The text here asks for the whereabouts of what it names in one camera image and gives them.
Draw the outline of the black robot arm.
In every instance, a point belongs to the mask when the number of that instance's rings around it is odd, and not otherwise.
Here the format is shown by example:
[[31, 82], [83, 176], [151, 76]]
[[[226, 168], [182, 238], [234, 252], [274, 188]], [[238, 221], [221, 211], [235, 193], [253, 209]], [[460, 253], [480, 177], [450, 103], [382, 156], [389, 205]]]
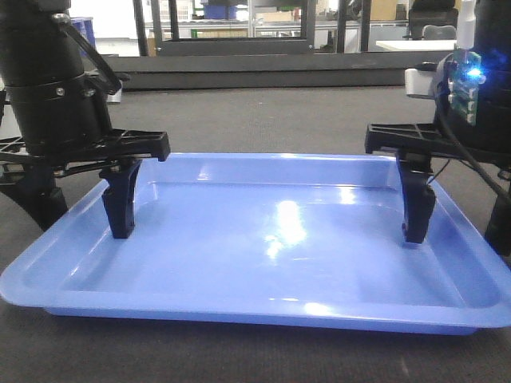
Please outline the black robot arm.
[[510, 3], [464, 1], [454, 50], [438, 63], [405, 71], [410, 97], [432, 99], [431, 123], [369, 124], [365, 150], [394, 152], [402, 182], [402, 230], [408, 243], [426, 237], [436, 196], [434, 157], [466, 161], [496, 193], [485, 240], [510, 254], [510, 192], [483, 169], [510, 180]]
[[168, 135], [112, 126], [106, 100], [121, 81], [73, 26], [70, 6], [1, 4], [1, 100], [20, 130], [1, 142], [1, 191], [48, 229], [68, 209], [57, 179], [98, 171], [112, 235], [126, 239], [141, 161], [166, 160]]

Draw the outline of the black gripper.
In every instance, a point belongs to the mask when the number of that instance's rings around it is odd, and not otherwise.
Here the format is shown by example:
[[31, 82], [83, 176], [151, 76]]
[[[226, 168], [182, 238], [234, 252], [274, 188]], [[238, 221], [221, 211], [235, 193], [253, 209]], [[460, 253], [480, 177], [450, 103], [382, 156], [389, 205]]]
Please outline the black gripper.
[[99, 176], [108, 183], [102, 201], [111, 233], [127, 239], [135, 227], [141, 160], [167, 160], [170, 144], [165, 132], [112, 126], [106, 99], [126, 75], [85, 72], [31, 85], [1, 79], [20, 130], [1, 141], [1, 193], [46, 231], [68, 211], [55, 178], [104, 168]]
[[[472, 126], [450, 108], [448, 96], [436, 96], [431, 123], [369, 124], [366, 152], [397, 151], [404, 215], [402, 231], [408, 243], [426, 237], [436, 195], [428, 180], [433, 175], [431, 156], [479, 163], [510, 162], [510, 60], [498, 51], [481, 56], [486, 76], [479, 88], [477, 122]], [[484, 181], [497, 194], [487, 228], [486, 242], [500, 255], [510, 256], [510, 188], [505, 191], [490, 176]]]

